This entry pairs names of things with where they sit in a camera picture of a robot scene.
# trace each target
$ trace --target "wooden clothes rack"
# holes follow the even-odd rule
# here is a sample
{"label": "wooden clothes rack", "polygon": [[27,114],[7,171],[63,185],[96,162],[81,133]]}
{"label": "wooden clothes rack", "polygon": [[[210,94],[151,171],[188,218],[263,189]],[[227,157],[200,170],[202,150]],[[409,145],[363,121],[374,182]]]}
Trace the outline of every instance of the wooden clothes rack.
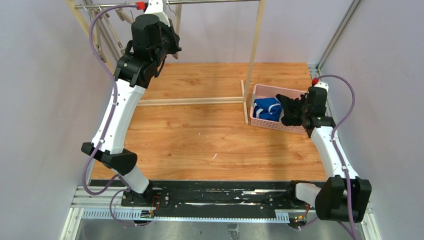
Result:
{"label": "wooden clothes rack", "polygon": [[[89,12],[87,9],[100,9],[105,7],[111,7],[118,4],[93,4],[92,0],[83,0],[84,5],[76,4],[75,0],[65,0],[67,5],[69,6],[72,13],[75,15],[76,20],[81,25],[85,34],[89,35],[89,23],[81,12],[87,11],[88,14],[92,16],[92,12]],[[229,3],[229,2],[259,2],[257,15],[256,15],[256,24],[253,35],[253,44],[250,52],[249,59],[249,67],[247,71],[246,81],[241,81],[241,95],[239,96],[229,96],[229,97],[201,97],[201,98],[173,98],[173,99],[148,99],[148,100],[140,100],[137,106],[140,107],[149,107],[149,106],[175,106],[175,105],[208,105],[208,104],[242,104],[243,112],[244,112],[244,122],[246,125],[249,124],[248,118],[248,110],[247,110],[247,98],[249,94],[253,67],[255,63],[256,50],[258,47],[258,40],[261,32],[262,18],[264,15],[264,8],[266,0],[186,0],[186,1],[169,1],[169,5],[176,5],[175,8],[175,32],[179,34],[180,25],[181,25],[181,13],[182,7],[184,4],[202,4],[202,3]],[[111,32],[114,32],[112,26],[110,24],[107,25]],[[100,34],[101,37],[105,40],[105,42],[113,42],[111,36],[105,34],[104,32]],[[115,51],[115,46],[108,45],[110,51]],[[106,65],[113,73],[115,67],[112,66],[111,62],[108,59],[108,56],[104,56]]]}

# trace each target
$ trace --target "folded clothing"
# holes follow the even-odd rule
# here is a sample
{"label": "folded clothing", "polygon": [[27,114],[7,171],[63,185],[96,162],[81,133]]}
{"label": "folded clothing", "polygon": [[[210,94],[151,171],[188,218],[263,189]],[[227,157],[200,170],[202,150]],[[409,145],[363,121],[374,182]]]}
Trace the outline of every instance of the folded clothing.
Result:
{"label": "folded clothing", "polygon": [[287,96],[277,94],[276,98],[284,106],[284,116],[281,118],[282,124],[285,126],[300,126],[302,125],[302,99],[296,98],[292,99]]}
{"label": "folded clothing", "polygon": [[276,97],[257,98],[253,103],[253,117],[278,122],[283,110]]}

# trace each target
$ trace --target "gray wall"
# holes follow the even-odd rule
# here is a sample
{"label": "gray wall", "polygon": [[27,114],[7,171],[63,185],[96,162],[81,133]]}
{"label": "gray wall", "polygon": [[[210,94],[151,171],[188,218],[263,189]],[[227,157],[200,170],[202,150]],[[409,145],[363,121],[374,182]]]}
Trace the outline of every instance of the gray wall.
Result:
{"label": "gray wall", "polygon": [[[384,240],[422,239],[424,227],[424,1],[364,0],[323,73],[346,77],[356,107],[340,129]],[[336,80],[330,101],[340,120],[349,90]]]}
{"label": "gray wall", "polygon": [[0,238],[57,240],[109,80],[65,1],[2,1],[0,23]]}
{"label": "gray wall", "polygon": [[[267,0],[256,61],[316,64],[351,1]],[[248,62],[257,11],[258,2],[184,5],[179,62]],[[167,13],[173,20],[174,14]],[[126,44],[131,39],[129,24],[121,22],[115,13],[111,21]],[[171,57],[167,61],[175,62]]]}

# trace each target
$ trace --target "pink basket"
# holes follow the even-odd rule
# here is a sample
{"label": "pink basket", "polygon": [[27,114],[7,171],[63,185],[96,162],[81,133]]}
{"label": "pink basket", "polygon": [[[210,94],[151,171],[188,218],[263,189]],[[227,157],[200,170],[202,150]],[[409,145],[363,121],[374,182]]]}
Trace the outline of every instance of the pink basket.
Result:
{"label": "pink basket", "polygon": [[256,84],[253,88],[252,102],[250,106],[250,118],[251,118],[250,124],[255,127],[275,129],[279,131],[305,135],[306,131],[302,126],[285,126],[279,121],[270,121],[270,120],[264,120],[264,119],[253,117],[253,109],[254,109],[253,104],[255,102],[255,99],[275,98],[277,94],[281,94],[289,98],[296,99],[296,98],[300,98],[301,94],[304,94],[304,93],[305,93],[304,91]]}

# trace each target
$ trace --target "gray floor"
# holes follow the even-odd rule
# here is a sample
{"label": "gray floor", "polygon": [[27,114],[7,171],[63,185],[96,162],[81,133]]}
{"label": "gray floor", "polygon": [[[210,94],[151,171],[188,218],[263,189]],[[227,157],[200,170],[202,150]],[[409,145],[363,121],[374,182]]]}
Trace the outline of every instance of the gray floor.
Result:
{"label": "gray floor", "polygon": [[[363,236],[361,225],[358,235]],[[296,231],[281,223],[156,221],[144,227],[123,227],[105,219],[82,219],[77,240],[349,240],[336,222],[316,221]]]}

